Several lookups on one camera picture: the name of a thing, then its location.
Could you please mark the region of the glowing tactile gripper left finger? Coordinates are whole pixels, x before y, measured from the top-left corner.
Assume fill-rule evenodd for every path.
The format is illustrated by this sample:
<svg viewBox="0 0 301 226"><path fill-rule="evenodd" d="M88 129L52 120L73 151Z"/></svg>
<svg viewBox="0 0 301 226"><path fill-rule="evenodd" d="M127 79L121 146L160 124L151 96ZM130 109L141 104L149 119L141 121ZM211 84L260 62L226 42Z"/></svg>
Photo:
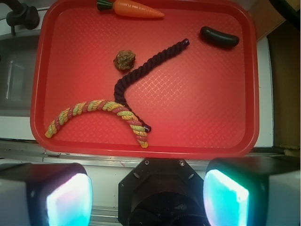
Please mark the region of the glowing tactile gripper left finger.
<svg viewBox="0 0 301 226"><path fill-rule="evenodd" d="M92 181L78 163L0 166L2 226L88 226Z"/></svg>

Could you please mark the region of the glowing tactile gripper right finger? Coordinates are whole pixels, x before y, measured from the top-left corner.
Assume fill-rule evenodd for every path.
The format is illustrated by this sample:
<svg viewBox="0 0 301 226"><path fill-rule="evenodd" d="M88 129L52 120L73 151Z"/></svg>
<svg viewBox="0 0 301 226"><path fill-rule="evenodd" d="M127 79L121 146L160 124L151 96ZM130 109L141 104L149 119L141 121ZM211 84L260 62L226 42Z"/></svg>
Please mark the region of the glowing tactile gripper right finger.
<svg viewBox="0 0 301 226"><path fill-rule="evenodd" d="M206 169L203 200L212 226L299 226L301 161L215 158Z"/></svg>

